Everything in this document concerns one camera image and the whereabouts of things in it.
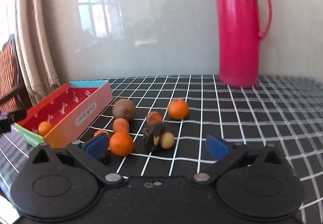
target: checkered tablecloth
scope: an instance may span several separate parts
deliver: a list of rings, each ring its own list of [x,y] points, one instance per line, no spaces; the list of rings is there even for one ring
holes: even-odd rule
[[[295,169],[305,188],[298,212],[304,223],[323,221],[323,91],[313,79],[260,77],[251,89],[233,89],[213,75],[159,76],[109,79],[114,101],[81,135],[85,142],[96,130],[112,132],[113,103],[121,98],[133,101],[137,118],[130,125],[134,152],[112,156],[108,166],[130,175],[188,175],[203,171],[214,158],[205,149],[206,135],[229,142],[243,142],[250,148],[275,144]],[[190,113],[173,121],[166,108],[174,98],[187,101]],[[145,117],[158,111],[167,131],[175,135],[172,149],[147,153],[142,138]],[[8,190],[32,147],[13,131],[0,137],[1,188]]]

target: colorful cardboard box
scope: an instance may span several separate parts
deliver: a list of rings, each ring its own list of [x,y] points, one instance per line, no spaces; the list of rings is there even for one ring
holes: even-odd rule
[[[108,81],[68,82],[30,108],[15,127],[33,146],[46,142],[63,148],[77,140],[112,100]],[[44,137],[37,134],[42,121],[54,126]]]

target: curtain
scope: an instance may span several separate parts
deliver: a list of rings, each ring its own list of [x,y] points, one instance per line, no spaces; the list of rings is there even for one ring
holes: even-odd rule
[[[42,0],[16,0],[15,13],[18,60],[35,104],[60,86],[47,42]]]

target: brown round fruit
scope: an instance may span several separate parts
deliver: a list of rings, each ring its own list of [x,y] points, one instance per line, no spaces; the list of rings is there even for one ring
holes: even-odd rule
[[[159,112],[150,112],[147,114],[146,121],[148,125],[156,124],[163,121]]]
[[[106,133],[107,134],[107,136],[108,136],[108,138],[110,139],[110,133],[108,132],[108,131],[106,131],[106,130],[98,130],[98,131],[96,131],[95,133],[94,133],[94,135],[93,135],[93,137],[95,137],[95,136],[97,136],[98,134],[100,134],[100,133]]]
[[[175,120],[184,119],[189,111],[187,103],[182,99],[172,100],[167,107],[168,115]]]
[[[117,156],[127,156],[133,151],[133,140],[130,135],[124,132],[115,133],[109,142],[112,153]]]
[[[38,135],[45,136],[54,126],[47,121],[43,121],[38,125]]]
[[[174,145],[175,138],[172,133],[164,133],[160,139],[159,144],[164,149],[169,149]]]
[[[129,133],[129,122],[126,119],[123,118],[117,118],[113,122],[113,132],[118,133],[118,132],[124,132],[124,133]]]
[[[124,118],[131,121],[136,117],[136,107],[134,103],[128,99],[120,99],[116,101],[112,108],[114,118]]]

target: orange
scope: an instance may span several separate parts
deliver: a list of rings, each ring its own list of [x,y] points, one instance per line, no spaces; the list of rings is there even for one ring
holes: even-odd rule
[[[110,134],[109,134],[109,132],[108,131],[106,131],[106,130],[98,130],[98,131],[96,131],[95,133],[94,133],[94,135],[93,135],[93,137],[95,137],[95,136],[97,136],[98,134],[100,134],[100,133],[106,133],[107,134],[107,136],[108,136],[108,138],[110,139]]]
[[[168,115],[175,120],[184,119],[188,115],[189,111],[187,103],[182,99],[172,100],[167,107]]]
[[[150,112],[147,114],[146,120],[148,125],[152,125],[158,122],[162,122],[163,118],[159,112]]]
[[[38,125],[38,135],[45,136],[54,126],[47,121],[43,121]]]
[[[115,155],[127,156],[132,153],[134,144],[130,135],[124,132],[118,132],[111,136],[109,147]]]
[[[113,132],[129,133],[129,122],[124,118],[117,118],[113,122]]]

